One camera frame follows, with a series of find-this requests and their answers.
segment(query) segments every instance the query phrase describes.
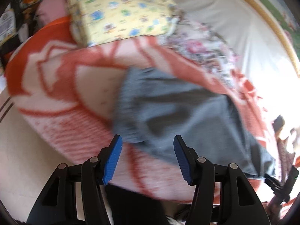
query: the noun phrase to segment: dark stripe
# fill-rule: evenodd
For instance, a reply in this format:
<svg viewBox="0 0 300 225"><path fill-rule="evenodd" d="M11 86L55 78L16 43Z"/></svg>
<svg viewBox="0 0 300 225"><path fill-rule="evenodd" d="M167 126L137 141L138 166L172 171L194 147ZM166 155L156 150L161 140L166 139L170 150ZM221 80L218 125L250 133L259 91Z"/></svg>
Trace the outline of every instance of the dark stripe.
<svg viewBox="0 0 300 225"><path fill-rule="evenodd" d="M2 120L4 119L4 117L6 116L6 114L8 113L8 111L11 109L11 107L13 106L14 104L11 103L9 105L9 107L7 107L6 111L3 113L3 115L0 117L0 123L2 122Z"/></svg>
<svg viewBox="0 0 300 225"><path fill-rule="evenodd" d="M2 107L0 107L0 112L2 111L2 109L5 107L5 105L7 104L7 102L9 102L9 100L11 99L11 97L9 97L2 105Z"/></svg>

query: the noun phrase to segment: gray garment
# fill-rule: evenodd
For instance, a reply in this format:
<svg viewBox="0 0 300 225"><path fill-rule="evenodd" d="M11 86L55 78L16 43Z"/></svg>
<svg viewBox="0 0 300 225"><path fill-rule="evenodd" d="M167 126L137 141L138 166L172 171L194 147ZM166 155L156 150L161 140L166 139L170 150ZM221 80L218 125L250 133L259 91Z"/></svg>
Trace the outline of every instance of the gray garment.
<svg viewBox="0 0 300 225"><path fill-rule="evenodd" d="M188 147L214 164L235 162L249 178L275 174L273 157L244 128L227 95L155 68L128 69L115 109L113 133L175 165L173 139L181 135Z"/></svg>

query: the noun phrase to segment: white bed sheet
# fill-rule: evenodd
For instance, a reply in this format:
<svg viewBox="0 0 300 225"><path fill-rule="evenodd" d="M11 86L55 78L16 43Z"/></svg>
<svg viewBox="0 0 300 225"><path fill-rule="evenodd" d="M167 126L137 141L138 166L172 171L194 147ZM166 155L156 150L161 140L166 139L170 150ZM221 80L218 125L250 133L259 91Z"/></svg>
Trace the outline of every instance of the white bed sheet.
<svg viewBox="0 0 300 225"><path fill-rule="evenodd" d="M238 68L275 119L300 125L300 83L278 37L244 0L174 0L192 19L210 24L240 55Z"/></svg>

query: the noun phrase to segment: silver bolt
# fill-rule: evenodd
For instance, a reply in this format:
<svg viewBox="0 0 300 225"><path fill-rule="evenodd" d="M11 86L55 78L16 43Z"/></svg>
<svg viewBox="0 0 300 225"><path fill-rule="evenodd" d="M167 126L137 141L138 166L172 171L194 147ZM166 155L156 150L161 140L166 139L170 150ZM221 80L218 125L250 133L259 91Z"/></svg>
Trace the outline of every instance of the silver bolt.
<svg viewBox="0 0 300 225"><path fill-rule="evenodd" d="M61 164L58 165L58 169L61 169L61 170L62 170L62 169L65 169L66 166L67 166L67 165L66 165L65 163L61 163Z"/></svg>
<svg viewBox="0 0 300 225"><path fill-rule="evenodd" d="M98 157L91 157L90 158L90 162L97 162L98 161Z"/></svg>
<svg viewBox="0 0 300 225"><path fill-rule="evenodd" d="M197 161L200 163L205 163L206 159L204 157L198 157Z"/></svg>
<svg viewBox="0 0 300 225"><path fill-rule="evenodd" d="M231 163L231 164L230 164L230 167L231 167L232 169L237 169L237 168L238 168L238 165L236 165L235 163Z"/></svg>

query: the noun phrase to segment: yellow pillow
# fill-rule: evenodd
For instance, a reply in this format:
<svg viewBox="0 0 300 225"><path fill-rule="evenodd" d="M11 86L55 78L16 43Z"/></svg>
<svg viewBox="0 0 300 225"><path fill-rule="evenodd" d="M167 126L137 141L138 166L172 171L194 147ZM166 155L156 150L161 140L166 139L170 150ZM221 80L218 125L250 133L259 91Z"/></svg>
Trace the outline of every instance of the yellow pillow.
<svg viewBox="0 0 300 225"><path fill-rule="evenodd" d="M178 13L172 0L68 0L68 5L71 31L84 46L164 34Z"/></svg>

